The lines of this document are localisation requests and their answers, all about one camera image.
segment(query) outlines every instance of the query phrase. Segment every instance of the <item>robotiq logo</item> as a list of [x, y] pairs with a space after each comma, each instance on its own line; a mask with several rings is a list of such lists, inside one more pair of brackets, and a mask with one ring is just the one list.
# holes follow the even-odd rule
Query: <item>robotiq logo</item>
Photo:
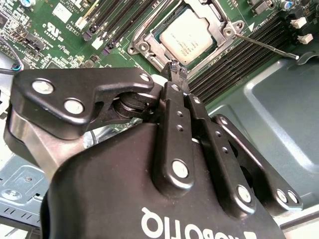
[[[194, 224], [188, 224], [184, 230], [181, 231], [179, 220], [175, 220], [175, 236], [170, 236], [170, 229], [169, 229], [169, 218], [164, 217], [164, 224], [162, 219], [156, 214], [152, 213], [147, 208], [142, 208], [142, 212], [144, 212], [144, 216], [142, 217], [141, 225], [143, 232], [150, 238], [159, 238], [164, 231], [165, 239], [192, 239], [190, 237], [190, 232], [194, 231], [197, 236], [196, 239], [239, 239], [238, 237], [233, 237], [230, 235], [226, 235], [221, 232], [214, 232], [210, 229], [204, 229], [201, 231], [198, 226]], [[157, 223], [156, 231], [153, 231], [148, 226], [148, 220], [152, 219]], [[253, 232], [244, 232], [245, 239], [257, 239], [257, 236]]]

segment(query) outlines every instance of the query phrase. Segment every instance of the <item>white connector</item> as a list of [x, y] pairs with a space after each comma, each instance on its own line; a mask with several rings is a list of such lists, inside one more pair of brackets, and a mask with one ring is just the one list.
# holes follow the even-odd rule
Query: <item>white connector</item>
[[298, 36], [297, 39], [302, 44], [307, 45], [309, 42], [311, 42], [314, 39], [314, 37], [312, 34], [307, 34], [306, 36]]
[[304, 25], [306, 25], [307, 23], [307, 19], [303, 16], [297, 20], [291, 20], [290, 21], [291, 25], [296, 28], [296, 29], [300, 29], [302, 28]]

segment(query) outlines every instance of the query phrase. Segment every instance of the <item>metal bracket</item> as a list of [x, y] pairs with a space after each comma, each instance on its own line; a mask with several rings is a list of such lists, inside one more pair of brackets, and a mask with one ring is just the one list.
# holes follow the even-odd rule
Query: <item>metal bracket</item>
[[56, 138], [28, 122], [14, 110], [11, 111], [9, 130], [25, 144], [49, 180], [62, 163], [85, 149], [83, 137], [75, 140]]
[[198, 97], [188, 95], [186, 104], [192, 117], [192, 134], [202, 144], [219, 204], [233, 217], [240, 218], [255, 213], [256, 198], [241, 171], [226, 134], [219, 125], [210, 121], [205, 106]]
[[26, 70], [13, 79], [10, 101], [29, 122], [61, 139], [127, 121], [112, 107], [126, 92], [149, 93], [154, 82], [139, 68]]
[[212, 119], [227, 133], [237, 151], [237, 159], [252, 177], [254, 193], [274, 217], [286, 211], [300, 211], [303, 203], [296, 191], [280, 176], [245, 136], [222, 115]]
[[164, 195], [182, 197], [194, 185], [195, 177], [190, 115], [184, 107], [183, 90], [178, 85], [166, 82], [156, 115], [159, 116], [159, 130], [153, 182]]

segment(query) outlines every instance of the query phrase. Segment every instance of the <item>chip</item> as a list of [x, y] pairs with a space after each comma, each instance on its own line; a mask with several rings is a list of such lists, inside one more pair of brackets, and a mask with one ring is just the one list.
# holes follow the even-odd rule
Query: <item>chip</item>
[[60, 69], [61, 67], [59, 67], [57, 64], [55, 64], [53, 61], [51, 61], [47, 67], [47, 69]]
[[162, 44], [184, 66], [191, 63], [212, 44], [208, 22], [187, 9], [159, 36]]
[[0, 13], [0, 28], [4, 28], [5, 24], [8, 22], [8, 18]]

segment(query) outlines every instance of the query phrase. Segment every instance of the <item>black plastic cover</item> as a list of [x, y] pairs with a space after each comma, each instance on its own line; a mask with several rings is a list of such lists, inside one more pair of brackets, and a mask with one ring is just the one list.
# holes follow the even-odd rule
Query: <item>black plastic cover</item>
[[135, 126], [60, 167], [47, 195], [50, 221], [45, 208], [41, 215], [50, 239], [285, 238], [259, 202], [241, 219], [224, 212], [197, 143], [192, 189], [178, 199], [161, 194], [151, 180], [157, 127]]

